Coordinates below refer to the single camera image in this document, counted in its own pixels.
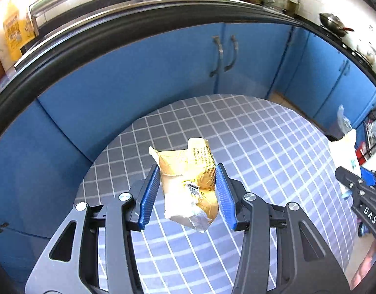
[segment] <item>ridged blue pad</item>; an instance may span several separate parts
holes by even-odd
[[[140,214],[138,225],[143,230],[144,227],[150,222],[151,212],[153,211],[155,198],[157,197],[159,185],[161,183],[161,171],[157,166],[152,175],[148,186],[146,187],[146,192],[140,203]]]
[[[361,167],[361,177],[366,182],[367,186],[375,186],[376,185],[376,178],[373,173],[365,168]]]
[[[223,175],[223,172],[219,165],[217,165],[217,171],[215,175],[215,187],[219,197],[219,203],[221,205],[223,216],[230,229],[234,230],[237,227],[236,208],[234,200],[230,193],[230,188]]]

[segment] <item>floor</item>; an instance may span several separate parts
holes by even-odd
[[[270,95],[269,100],[273,103],[282,105],[286,108],[289,108],[295,111],[296,113],[300,114],[305,119],[315,124],[320,129],[320,127],[313,120],[310,120],[309,117],[307,117],[302,111],[300,111],[297,107],[295,107],[292,103],[290,103],[281,94],[274,92]],[[347,266],[346,271],[345,271],[346,278],[349,282],[351,281],[355,272],[358,270],[359,265],[365,258],[372,242],[373,242],[373,236],[370,234],[361,238],[360,237],[355,238],[354,249],[352,251],[349,265]]]

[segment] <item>round table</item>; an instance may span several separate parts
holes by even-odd
[[[118,135],[89,169],[75,203],[108,203],[145,178],[157,150],[186,149],[192,137],[209,141],[216,163],[230,178],[266,202],[299,203],[329,244],[343,270],[352,252],[356,221],[351,200],[340,199],[326,137],[292,110],[254,97],[211,95],[177,101],[136,120]],[[100,287],[107,289],[104,232],[98,255]],[[147,293],[229,294],[243,233],[227,227],[221,213],[206,233],[164,217],[162,186],[150,223],[132,233],[143,289]],[[268,288],[277,273],[276,231],[271,229]]]

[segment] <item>grid pattern tablecloth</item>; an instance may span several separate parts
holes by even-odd
[[[294,111],[246,96],[212,95],[175,102],[136,120],[99,155],[81,183],[75,202],[107,203],[145,178],[157,150],[186,149],[192,137],[208,139],[216,163],[230,178],[269,203],[299,203],[340,266],[352,252],[356,222],[350,202],[340,199],[328,140]],[[231,232],[221,213],[206,233],[164,217],[162,190],[150,223],[133,233],[144,291],[229,294],[236,276],[243,233]],[[269,289],[275,286],[276,231],[271,229]],[[107,289],[104,232],[100,232],[100,286]]]

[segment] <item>yellow package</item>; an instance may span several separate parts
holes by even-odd
[[[161,170],[165,218],[204,232],[218,214],[215,195],[216,165],[208,141],[188,140],[188,149],[157,151],[149,148]]]
[[[11,58],[16,61],[19,50],[36,37],[29,12],[20,13],[15,4],[9,0],[3,28]]]

